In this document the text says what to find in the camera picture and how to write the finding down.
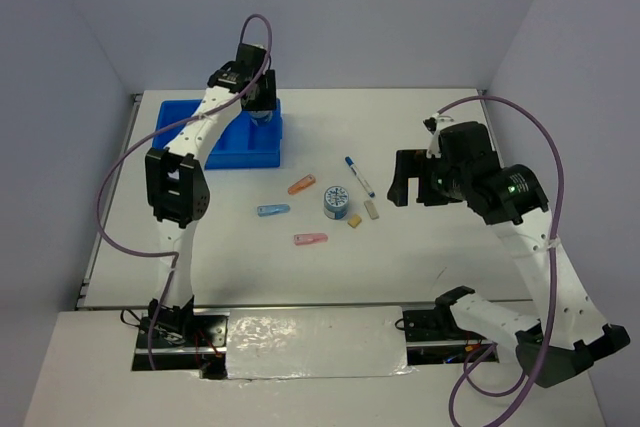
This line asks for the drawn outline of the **blue slime jar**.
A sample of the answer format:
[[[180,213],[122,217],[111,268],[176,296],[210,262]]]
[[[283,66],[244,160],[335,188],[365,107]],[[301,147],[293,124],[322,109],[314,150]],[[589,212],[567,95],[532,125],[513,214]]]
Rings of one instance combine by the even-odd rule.
[[[264,126],[271,122],[273,112],[271,110],[250,111],[249,116],[254,125]]]
[[[323,210],[332,220],[340,220],[349,210],[349,194],[342,186],[329,187],[323,196]]]

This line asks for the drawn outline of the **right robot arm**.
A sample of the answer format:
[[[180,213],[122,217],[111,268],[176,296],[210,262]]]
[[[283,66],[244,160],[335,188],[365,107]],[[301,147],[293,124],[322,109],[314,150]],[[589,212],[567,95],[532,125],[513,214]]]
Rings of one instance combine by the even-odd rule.
[[[446,338],[470,331],[508,351],[526,374],[544,358],[535,380],[549,388],[571,379],[630,343],[626,329],[609,323],[590,300],[564,247],[552,236],[552,212],[535,174],[524,165],[504,167],[488,129],[454,123],[443,115],[424,122],[426,150],[399,150],[387,198],[408,203],[416,178],[418,203],[464,203],[482,218],[515,263],[536,308],[518,314],[456,287],[435,300],[436,330]]]

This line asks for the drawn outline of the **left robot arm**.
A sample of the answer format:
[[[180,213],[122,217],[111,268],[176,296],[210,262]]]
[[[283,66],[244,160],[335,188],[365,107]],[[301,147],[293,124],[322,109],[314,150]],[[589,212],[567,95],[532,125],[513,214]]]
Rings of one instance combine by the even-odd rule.
[[[193,120],[162,149],[145,156],[147,200],[159,229],[167,281],[148,307],[153,328],[175,346],[196,332],[191,282],[193,241],[198,221],[209,207],[204,166],[225,129],[242,112],[267,117],[276,109],[275,73],[270,54],[256,44],[241,43],[236,57],[214,72]]]

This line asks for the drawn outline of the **blue compartment bin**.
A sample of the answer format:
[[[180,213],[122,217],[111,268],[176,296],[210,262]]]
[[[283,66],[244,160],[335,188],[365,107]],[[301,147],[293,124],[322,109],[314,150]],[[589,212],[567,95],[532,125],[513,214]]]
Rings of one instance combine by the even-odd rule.
[[[190,117],[200,104],[198,99],[167,100],[161,104],[156,130]],[[152,147],[163,149],[180,132],[177,126],[155,137]],[[247,112],[231,122],[212,149],[205,170],[278,168],[281,159],[283,122],[280,100],[266,124],[257,125]]]

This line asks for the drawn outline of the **grey eraser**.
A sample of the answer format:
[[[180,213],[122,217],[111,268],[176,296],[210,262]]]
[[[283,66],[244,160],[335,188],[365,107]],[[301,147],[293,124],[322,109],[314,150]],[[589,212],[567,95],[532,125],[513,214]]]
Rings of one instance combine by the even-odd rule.
[[[371,220],[377,220],[380,218],[380,215],[375,206],[375,203],[371,199],[368,199],[364,202],[364,207]]]

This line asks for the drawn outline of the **blue white marker pen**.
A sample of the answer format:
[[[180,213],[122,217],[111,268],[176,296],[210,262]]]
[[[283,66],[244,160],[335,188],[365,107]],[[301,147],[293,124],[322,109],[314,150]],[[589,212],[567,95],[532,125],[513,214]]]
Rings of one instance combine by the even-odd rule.
[[[345,162],[346,162],[347,166],[349,167],[350,171],[352,172],[352,174],[356,177],[356,179],[358,180],[358,182],[360,183],[362,188],[365,190],[367,196],[369,198],[374,198],[375,197],[374,190],[372,189],[372,187],[369,184],[369,182],[365,179],[364,175],[359,170],[359,168],[357,167],[357,165],[355,164],[353,159],[350,156],[346,156],[345,157]]]

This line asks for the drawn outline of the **yellow eraser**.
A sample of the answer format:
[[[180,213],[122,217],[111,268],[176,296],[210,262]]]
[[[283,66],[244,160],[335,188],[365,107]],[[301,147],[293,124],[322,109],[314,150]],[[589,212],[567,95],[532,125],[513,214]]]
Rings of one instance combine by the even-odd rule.
[[[348,220],[348,225],[351,226],[352,228],[356,228],[361,222],[362,222],[362,218],[359,215],[353,215]]]

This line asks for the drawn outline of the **orange correction tape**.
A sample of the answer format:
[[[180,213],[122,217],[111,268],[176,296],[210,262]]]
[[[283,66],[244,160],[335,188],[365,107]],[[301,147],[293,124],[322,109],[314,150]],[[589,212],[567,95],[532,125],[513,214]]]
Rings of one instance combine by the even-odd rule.
[[[296,181],[294,184],[292,184],[287,189],[287,192],[289,195],[296,195],[302,192],[303,190],[311,187],[315,183],[316,183],[316,177],[312,174],[308,174],[303,178],[301,178],[300,180]]]

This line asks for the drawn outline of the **blue correction tape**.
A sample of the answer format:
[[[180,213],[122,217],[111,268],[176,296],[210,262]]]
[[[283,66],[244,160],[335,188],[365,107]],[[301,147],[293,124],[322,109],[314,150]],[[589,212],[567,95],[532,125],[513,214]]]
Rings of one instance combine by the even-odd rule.
[[[289,211],[290,211],[290,206],[288,204],[260,205],[256,208],[256,212],[259,217],[281,215],[281,214],[288,213]]]

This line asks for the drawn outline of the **pink correction tape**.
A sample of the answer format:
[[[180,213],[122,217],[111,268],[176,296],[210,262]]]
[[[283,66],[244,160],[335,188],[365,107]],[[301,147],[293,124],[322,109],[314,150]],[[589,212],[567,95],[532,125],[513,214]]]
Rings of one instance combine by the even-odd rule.
[[[293,236],[295,246],[307,246],[328,241],[328,235],[325,233],[300,233]]]

